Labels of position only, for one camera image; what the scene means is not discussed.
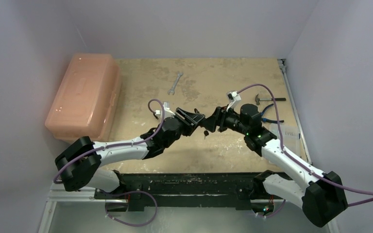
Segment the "black key bunch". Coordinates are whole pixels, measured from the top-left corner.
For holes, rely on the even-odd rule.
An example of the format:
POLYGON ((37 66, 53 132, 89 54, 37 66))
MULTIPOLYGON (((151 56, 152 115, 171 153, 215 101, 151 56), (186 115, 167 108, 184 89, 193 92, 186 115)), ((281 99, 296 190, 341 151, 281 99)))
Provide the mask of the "black key bunch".
POLYGON ((205 130, 203 133, 204 133, 204 139, 206 139, 210 134, 210 132, 207 130, 205 130))

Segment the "orange black padlock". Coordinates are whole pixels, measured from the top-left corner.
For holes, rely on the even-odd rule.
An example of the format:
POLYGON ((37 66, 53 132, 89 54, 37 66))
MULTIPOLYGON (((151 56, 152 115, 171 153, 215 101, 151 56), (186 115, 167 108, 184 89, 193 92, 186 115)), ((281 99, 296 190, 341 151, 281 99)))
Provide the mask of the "orange black padlock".
POLYGON ((194 108, 194 121, 196 122, 197 125, 199 125, 203 120, 205 120, 205 115, 200 113, 200 111, 197 108, 194 108))

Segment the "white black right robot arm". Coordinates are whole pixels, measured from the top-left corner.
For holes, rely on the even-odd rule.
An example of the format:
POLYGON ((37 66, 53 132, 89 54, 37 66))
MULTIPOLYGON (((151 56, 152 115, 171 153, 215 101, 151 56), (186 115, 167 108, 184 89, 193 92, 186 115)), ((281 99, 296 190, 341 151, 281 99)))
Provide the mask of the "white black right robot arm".
POLYGON ((325 173, 288 150, 275 134, 262 125, 261 113, 253 104, 244 104, 240 112, 217 107, 199 126, 213 133, 232 130, 244 136, 246 146, 260 157, 272 162, 289 176, 265 171, 253 184, 261 198, 279 196, 299 207, 315 226, 323 227, 348 207, 346 195, 339 186, 341 178, 335 172, 325 173))

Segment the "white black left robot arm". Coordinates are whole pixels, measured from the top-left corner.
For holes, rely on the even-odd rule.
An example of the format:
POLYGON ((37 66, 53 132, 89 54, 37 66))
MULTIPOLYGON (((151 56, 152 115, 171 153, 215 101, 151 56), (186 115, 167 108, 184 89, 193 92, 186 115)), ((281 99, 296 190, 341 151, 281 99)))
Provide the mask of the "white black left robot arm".
POLYGON ((96 142, 88 136, 78 138, 55 159, 58 173, 54 183, 66 191, 77 191, 84 186, 100 188, 112 198, 125 194, 125 185, 117 172, 102 171, 101 167, 126 160, 154 158, 182 136, 190 136, 205 119, 198 110, 193 113, 180 108, 166 117, 156 128, 126 141, 96 142))

